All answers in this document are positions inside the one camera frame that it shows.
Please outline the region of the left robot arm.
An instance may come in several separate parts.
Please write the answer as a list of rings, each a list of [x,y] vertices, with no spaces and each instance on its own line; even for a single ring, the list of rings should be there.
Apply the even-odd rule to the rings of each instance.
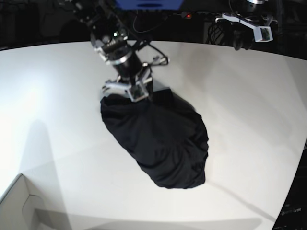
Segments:
[[[235,50],[249,50],[255,43],[273,41],[274,16],[266,11],[267,0],[229,0],[230,12],[215,18],[225,28],[225,39]]]

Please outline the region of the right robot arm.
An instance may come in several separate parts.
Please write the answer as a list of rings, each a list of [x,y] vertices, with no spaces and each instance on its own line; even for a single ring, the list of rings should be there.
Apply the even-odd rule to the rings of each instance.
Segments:
[[[94,51],[107,64],[112,66],[117,77],[106,80],[102,87],[104,94],[119,94],[136,103],[152,99],[152,62],[142,62],[137,51],[147,44],[138,39],[133,45],[128,43],[128,30],[114,13],[112,7],[101,0],[67,0],[77,20],[88,28]]]

